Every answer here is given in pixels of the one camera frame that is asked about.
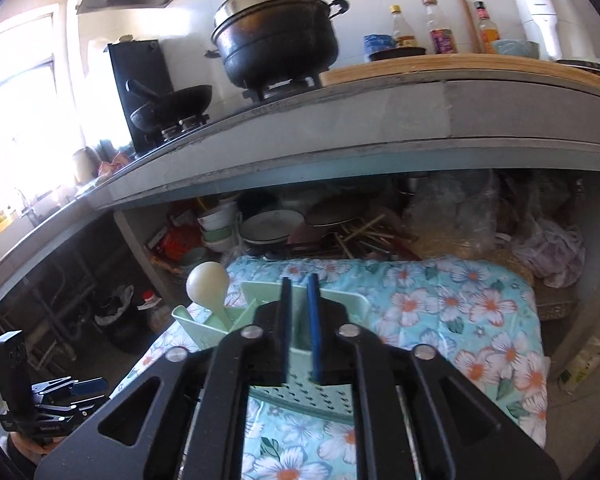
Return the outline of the person left hand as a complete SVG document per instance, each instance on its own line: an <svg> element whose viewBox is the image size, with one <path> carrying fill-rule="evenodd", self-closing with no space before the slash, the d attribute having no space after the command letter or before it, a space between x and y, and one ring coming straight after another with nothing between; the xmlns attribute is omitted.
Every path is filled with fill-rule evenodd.
<svg viewBox="0 0 600 480"><path fill-rule="evenodd" d="M65 440L65 437L54 437L46 444L39 444L35 440L18 434L18 432L10 432L8 434L7 447L9 448L10 456L23 457L37 465L44 456L50 454L63 440Z"/></svg>

